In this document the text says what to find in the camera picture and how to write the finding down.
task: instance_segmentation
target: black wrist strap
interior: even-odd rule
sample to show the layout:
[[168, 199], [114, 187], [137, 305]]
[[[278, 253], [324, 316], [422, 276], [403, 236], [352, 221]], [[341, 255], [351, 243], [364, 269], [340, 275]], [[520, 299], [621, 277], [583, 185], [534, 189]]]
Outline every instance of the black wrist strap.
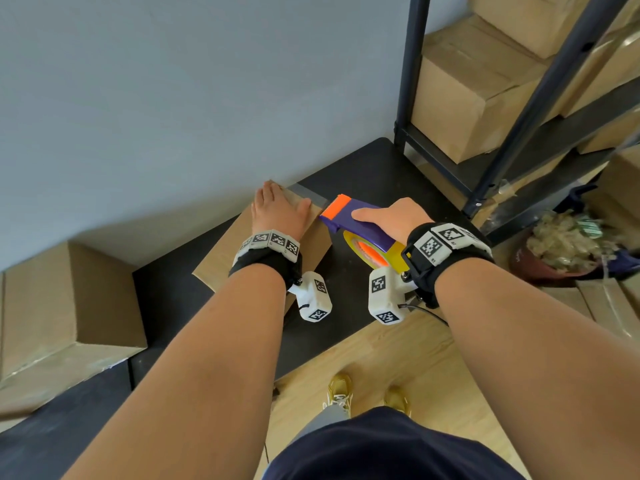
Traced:
[[[427, 234], [432, 230], [430, 236], [433, 239], [425, 240]], [[434, 264], [434, 256], [439, 249], [446, 250], [449, 255]], [[444, 270], [467, 258], [480, 258], [494, 262], [490, 252], [491, 250], [484, 242], [460, 226], [428, 223], [416, 227], [409, 234], [407, 247], [402, 252], [402, 256], [409, 266], [413, 282], [418, 286], [418, 296], [429, 308], [437, 308], [435, 284]]]
[[281, 253], [269, 248], [251, 249], [247, 251], [237, 259], [235, 265], [229, 271], [229, 276], [244, 267], [256, 263], [267, 265], [276, 270], [278, 274], [282, 276], [287, 290], [293, 285], [298, 284], [301, 280], [302, 254], [298, 254], [298, 260], [296, 262], [291, 262]]

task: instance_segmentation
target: navy shirt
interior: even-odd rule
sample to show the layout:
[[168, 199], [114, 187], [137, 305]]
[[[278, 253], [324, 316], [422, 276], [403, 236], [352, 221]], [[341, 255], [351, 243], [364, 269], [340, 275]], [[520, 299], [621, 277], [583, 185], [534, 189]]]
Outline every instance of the navy shirt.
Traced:
[[522, 480], [505, 460], [471, 440], [423, 428], [391, 408], [372, 409], [302, 436], [264, 480]]

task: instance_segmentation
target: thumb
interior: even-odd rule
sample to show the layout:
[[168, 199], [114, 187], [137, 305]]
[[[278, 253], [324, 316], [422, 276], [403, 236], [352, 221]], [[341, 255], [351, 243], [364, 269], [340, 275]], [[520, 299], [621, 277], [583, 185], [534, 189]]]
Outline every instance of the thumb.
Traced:
[[311, 199], [305, 198], [298, 202], [296, 212], [306, 219], [309, 214], [309, 208], [311, 208]]
[[361, 222], [373, 222], [377, 224], [380, 219], [380, 211], [384, 209], [356, 209], [351, 213], [351, 217]]

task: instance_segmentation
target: hand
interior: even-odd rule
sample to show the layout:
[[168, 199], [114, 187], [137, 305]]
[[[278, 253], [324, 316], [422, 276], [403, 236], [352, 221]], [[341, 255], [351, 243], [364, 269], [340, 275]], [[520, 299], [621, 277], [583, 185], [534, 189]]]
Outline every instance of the hand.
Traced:
[[433, 219], [409, 197], [396, 200], [386, 209], [356, 209], [351, 217], [361, 222], [378, 225], [396, 241], [406, 245], [409, 234], [421, 224], [433, 222]]
[[311, 200], [306, 198], [294, 209], [278, 184], [265, 182], [255, 191], [255, 199], [251, 204], [253, 233], [275, 229], [299, 242], [305, 231], [310, 207]]

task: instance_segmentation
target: shoelace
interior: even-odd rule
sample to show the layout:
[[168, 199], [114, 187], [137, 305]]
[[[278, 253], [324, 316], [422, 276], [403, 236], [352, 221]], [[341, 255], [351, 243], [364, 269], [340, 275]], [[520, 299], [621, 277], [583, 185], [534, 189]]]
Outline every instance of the shoelace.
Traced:
[[342, 408], [347, 408], [347, 396], [344, 394], [334, 394], [333, 399], [330, 395], [326, 397], [327, 403], [322, 403], [322, 409], [327, 409], [332, 404], [338, 404]]

